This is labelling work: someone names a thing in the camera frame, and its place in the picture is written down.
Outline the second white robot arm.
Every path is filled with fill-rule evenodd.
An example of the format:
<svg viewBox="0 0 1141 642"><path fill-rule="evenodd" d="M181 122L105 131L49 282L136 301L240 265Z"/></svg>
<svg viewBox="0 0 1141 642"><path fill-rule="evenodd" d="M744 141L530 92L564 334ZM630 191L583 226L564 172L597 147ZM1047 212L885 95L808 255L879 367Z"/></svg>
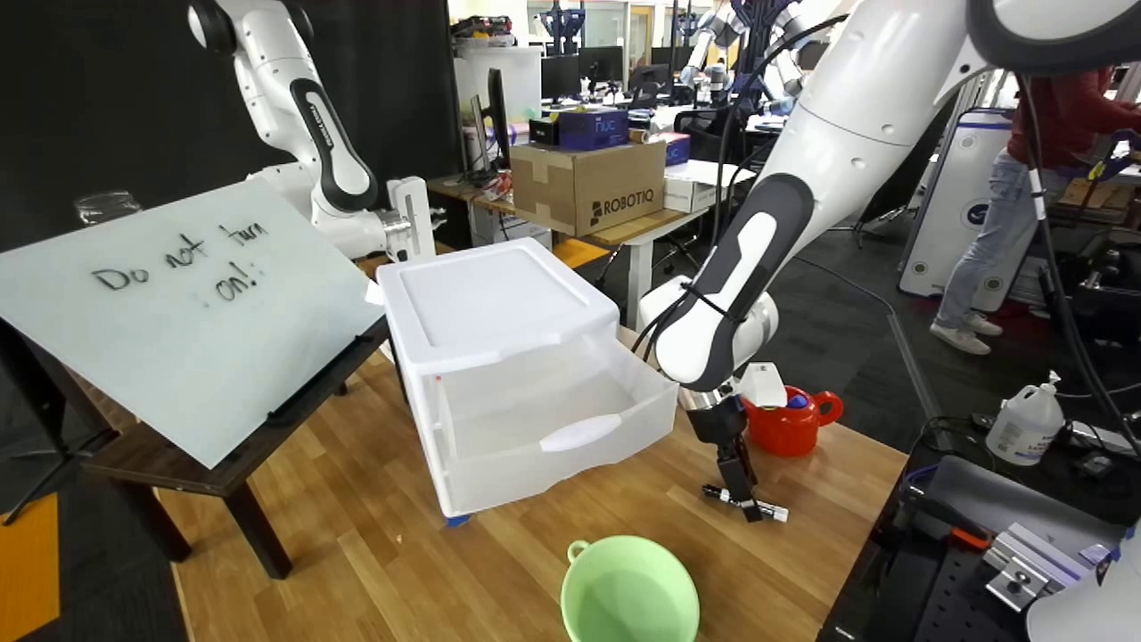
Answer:
<svg viewBox="0 0 1141 642"><path fill-rule="evenodd" d="M185 0L188 37L233 61L243 107L284 160L253 172L345 257L420 260L435 255L429 181L377 181L349 144L312 53L312 19L291 0Z"/></svg>

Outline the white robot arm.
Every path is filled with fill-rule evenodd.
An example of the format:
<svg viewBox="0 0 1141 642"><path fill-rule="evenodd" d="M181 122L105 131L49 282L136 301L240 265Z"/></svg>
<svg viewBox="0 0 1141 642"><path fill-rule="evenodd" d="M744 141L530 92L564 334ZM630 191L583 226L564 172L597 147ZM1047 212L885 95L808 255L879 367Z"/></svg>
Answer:
<svg viewBox="0 0 1141 642"><path fill-rule="evenodd" d="M1024 79L1141 56L1141 0L858 0L808 71L750 197L691 280L642 295L655 367L717 445L709 500L750 522L789 510L754 497L744 365L775 338L772 282L898 172L951 88L989 67Z"/></svg>

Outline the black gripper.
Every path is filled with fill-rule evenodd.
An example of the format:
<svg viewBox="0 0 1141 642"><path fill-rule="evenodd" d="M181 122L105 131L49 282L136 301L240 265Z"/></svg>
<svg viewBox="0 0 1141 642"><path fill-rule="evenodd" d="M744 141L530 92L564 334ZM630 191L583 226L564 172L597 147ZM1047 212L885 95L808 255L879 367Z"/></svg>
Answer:
<svg viewBox="0 0 1141 642"><path fill-rule="evenodd" d="M742 445L744 407L736 389L688 393L686 414L704 443L717 445L722 487L754 494L755 474Z"/></svg>

